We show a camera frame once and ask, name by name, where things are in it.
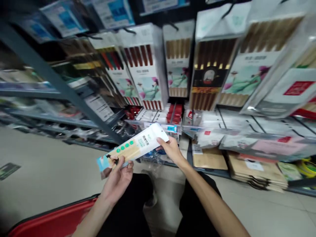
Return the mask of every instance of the floor sticker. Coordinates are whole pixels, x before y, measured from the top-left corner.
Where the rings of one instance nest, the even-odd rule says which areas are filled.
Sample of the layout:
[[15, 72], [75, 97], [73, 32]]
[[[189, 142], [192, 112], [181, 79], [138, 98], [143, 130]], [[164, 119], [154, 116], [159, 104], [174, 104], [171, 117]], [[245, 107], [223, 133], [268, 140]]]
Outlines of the floor sticker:
[[13, 174], [15, 171], [17, 171], [21, 166], [18, 166], [13, 163], [8, 163], [0, 168], [0, 180], [4, 180], [11, 174]]

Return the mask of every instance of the right hand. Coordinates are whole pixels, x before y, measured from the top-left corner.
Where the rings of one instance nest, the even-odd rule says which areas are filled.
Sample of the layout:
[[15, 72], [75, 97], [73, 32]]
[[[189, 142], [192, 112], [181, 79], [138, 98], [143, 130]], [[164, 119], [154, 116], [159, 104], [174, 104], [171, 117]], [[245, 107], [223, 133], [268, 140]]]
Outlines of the right hand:
[[183, 157], [175, 138], [169, 136], [168, 142], [165, 142], [161, 138], [157, 138], [157, 142], [163, 147], [166, 154], [177, 166], [186, 162], [186, 159]]

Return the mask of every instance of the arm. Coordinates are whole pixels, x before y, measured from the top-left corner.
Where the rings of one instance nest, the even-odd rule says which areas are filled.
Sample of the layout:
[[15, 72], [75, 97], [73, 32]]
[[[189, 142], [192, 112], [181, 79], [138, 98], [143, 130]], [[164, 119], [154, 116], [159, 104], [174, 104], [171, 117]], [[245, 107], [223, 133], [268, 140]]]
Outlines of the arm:
[[[111, 156], [111, 159], [116, 160], [117, 157]], [[120, 157], [117, 166], [110, 173], [100, 196], [87, 216], [77, 226], [72, 237], [97, 236], [103, 223], [132, 180], [134, 163], [128, 161], [129, 164], [122, 168], [124, 161], [124, 156]]]
[[158, 138], [159, 144], [165, 149], [167, 155], [182, 170], [193, 190], [198, 196], [209, 219], [221, 237], [249, 236], [247, 230], [238, 220], [224, 200], [211, 186], [191, 167], [182, 156], [176, 140], [169, 137], [170, 144]]

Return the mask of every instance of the shelf post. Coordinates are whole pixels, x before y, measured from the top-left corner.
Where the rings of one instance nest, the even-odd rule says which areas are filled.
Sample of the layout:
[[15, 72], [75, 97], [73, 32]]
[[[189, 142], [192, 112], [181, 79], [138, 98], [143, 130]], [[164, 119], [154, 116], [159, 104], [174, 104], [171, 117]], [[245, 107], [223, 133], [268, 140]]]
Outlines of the shelf post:
[[124, 140], [112, 130], [102, 119], [82, 100], [77, 93], [58, 75], [51, 66], [10, 26], [0, 19], [0, 40], [5, 43], [26, 64], [49, 81], [65, 99], [69, 100], [101, 130], [106, 132], [115, 143], [122, 144]]

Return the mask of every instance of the blue package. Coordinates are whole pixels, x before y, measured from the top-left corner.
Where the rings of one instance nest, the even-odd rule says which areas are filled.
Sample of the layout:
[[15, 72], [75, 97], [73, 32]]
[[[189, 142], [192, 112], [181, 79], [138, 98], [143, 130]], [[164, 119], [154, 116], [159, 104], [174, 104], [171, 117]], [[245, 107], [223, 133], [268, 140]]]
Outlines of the blue package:
[[135, 25], [127, 0], [92, 0], [92, 4], [108, 30]]
[[88, 31], [82, 16], [72, 0], [59, 0], [40, 8], [40, 11], [56, 27], [62, 37]]

